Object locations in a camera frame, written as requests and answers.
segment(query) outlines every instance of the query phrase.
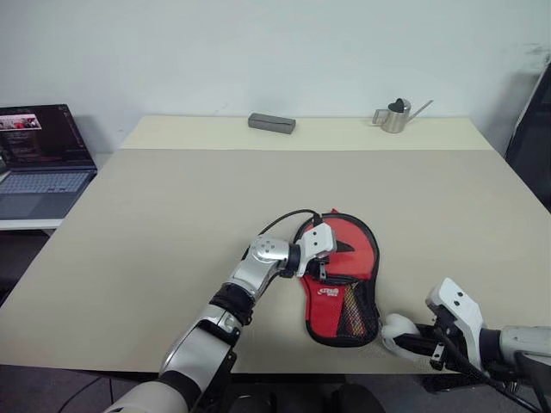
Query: white wall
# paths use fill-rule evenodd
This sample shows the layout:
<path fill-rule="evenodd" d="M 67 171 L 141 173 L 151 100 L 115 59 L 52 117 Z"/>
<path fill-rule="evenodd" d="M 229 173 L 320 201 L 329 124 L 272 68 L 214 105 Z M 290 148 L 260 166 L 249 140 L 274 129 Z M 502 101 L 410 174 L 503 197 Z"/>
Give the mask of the white wall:
<path fill-rule="evenodd" d="M 143 114 L 469 115 L 500 151 L 549 0 L 0 0 L 0 106 L 66 102 L 92 151 Z"/>

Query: red bag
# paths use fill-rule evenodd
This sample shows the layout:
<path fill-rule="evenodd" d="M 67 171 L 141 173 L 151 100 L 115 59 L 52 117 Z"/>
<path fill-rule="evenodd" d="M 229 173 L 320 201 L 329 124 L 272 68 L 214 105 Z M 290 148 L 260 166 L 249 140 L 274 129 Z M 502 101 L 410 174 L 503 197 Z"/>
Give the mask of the red bag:
<path fill-rule="evenodd" d="M 306 328 L 321 344 L 360 347 L 373 341 L 379 331 L 375 305 L 379 248 L 373 232 L 360 219 L 335 210 L 322 217 L 335 232 L 337 251 L 327 263 L 312 261 L 302 277 Z M 294 241 L 311 228 L 308 220 Z"/>

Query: cable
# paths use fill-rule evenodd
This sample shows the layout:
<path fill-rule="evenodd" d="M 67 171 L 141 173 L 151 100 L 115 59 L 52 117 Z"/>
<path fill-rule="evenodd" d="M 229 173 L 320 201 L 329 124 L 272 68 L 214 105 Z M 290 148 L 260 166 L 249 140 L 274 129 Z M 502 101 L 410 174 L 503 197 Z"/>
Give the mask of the cable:
<path fill-rule="evenodd" d="M 465 357 L 453 344 L 453 342 L 449 339 L 448 336 L 444 334 L 442 329 L 440 327 L 436 327 L 434 329 L 434 335 L 438 337 L 440 341 L 444 343 L 446 346 L 446 349 L 451 353 L 451 355 L 455 358 L 456 361 L 461 363 L 466 369 L 467 372 L 475 377 L 476 379 L 480 380 L 482 383 L 489 385 L 493 387 L 497 392 L 504 395 L 506 398 L 509 398 L 516 404 L 518 404 L 521 407 L 524 407 L 526 410 L 531 411 L 533 413 L 542 413 L 541 410 L 539 410 L 536 406 L 534 406 L 532 403 L 524 400 L 523 398 L 520 398 L 516 394 L 511 393 L 507 389 L 505 389 L 498 381 L 492 379 L 491 377 L 486 376 L 483 372 L 481 372 L 478 368 L 473 366 L 471 362 Z"/>
<path fill-rule="evenodd" d="M 80 393 L 85 391 L 88 387 L 90 387 L 94 383 L 97 383 L 101 379 L 102 379 L 101 377 L 98 377 L 97 379 L 93 379 L 87 385 L 82 387 L 79 391 L 77 391 L 75 394 L 73 394 L 71 397 L 69 397 L 67 400 L 65 400 L 65 403 L 63 403 L 63 405 L 59 408 L 58 413 L 61 413 L 65 409 L 65 407 L 67 407 L 67 404 L 69 404 L 76 396 L 78 396 Z"/>
<path fill-rule="evenodd" d="M 111 398 L 111 404 L 115 402 L 115 397 L 113 396 L 113 380 L 109 379 L 109 396 Z"/>
<path fill-rule="evenodd" d="M 323 219 L 321 218 L 321 215 L 319 215 L 318 213 L 316 213 L 313 209 L 297 209 L 295 211 L 291 211 L 290 213 L 286 213 L 285 215 L 282 215 L 281 217 L 279 217 L 278 219 L 276 219 L 275 221 L 272 221 L 271 223 L 269 223 L 266 227 L 264 227 L 263 230 L 261 230 L 258 235 L 263 235 L 265 234 L 267 231 L 269 231 L 274 225 L 278 224 L 279 222 L 283 221 L 285 218 L 289 218 L 290 216 L 293 216 L 293 215 L 297 215 L 299 213 L 310 213 L 312 215 L 312 219 L 313 219 L 313 224 L 314 226 L 315 225 L 318 225 L 318 224 L 321 224 L 323 222 Z M 243 261 L 246 257 L 247 257 L 247 254 L 249 253 L 249 247 L 247 247 L 247 249 L 245 250 L 245 252 L 243 253 L 243 256 L 241 257 L 241 261 Z"/>

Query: table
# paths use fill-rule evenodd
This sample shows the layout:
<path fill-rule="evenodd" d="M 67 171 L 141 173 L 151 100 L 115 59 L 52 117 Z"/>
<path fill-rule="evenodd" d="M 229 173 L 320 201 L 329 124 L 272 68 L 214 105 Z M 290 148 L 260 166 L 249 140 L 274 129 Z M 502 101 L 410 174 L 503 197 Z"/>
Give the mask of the table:
<path fill-rule="evenodd" d="M 448 276 L 492 328 L 551 324 L 551 218 L 468 119 L 415 119 L 400 135 L 298 119 L 287 136 L 244 118 L 147 116 L 0 308 L 0 363 L 157 371 L 256 233 L 301 207 L 371 227 L 383 315 L 428 323 L 424 298 Z M 274 235 L 291 237 L 305 218 Z M 304 304 L 298 280 L 274 281 L 234 372 L 432 372 L 380 339 L 317 344 Z"/>
<path fill-rule="evenodd" d="M 96 167 L 100 169 L 109 159 L 110 153 L 97 153 L 93 156 Z M 0 182 L 8 174 L 0 176 Z M 0 231 L 19 230 L 43 230 L 46 234 L 52 235 L 63 219 L 0 219 Z"/>

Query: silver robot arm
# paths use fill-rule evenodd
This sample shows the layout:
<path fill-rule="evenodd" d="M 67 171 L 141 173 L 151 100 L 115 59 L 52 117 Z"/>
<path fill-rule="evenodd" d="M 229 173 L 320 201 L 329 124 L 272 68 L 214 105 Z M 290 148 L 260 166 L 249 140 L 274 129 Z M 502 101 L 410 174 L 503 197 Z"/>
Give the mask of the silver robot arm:
<path fill-rule="evenodd" d="M 432 326 L 399 314 L 387 316 L 381 335 L 391 352 L 410 360 L 426 358 L 436 370 L 469 374 L 524 408 L 539 411 L 502 391 L 503 384 L 528 381 L 545 409 L 544 394 L 551 395 L 550 327 L 489 330 L 478 304 L 450 278 L 433 288 L 425 304 L 435 314 Z"/>
<path fill-rule="evenodd" d="M 169 350 L 156 381 L 134 387 L 105 413 L 187 413 L 212 385 L 223 385 L 237 356 L 233 347 L 251 322 L 252 309 L 277 276 L 302 276 L 315 258 L 337 248 L 321 223 L 297 244 L 260 235 L 200 316 Z"/>

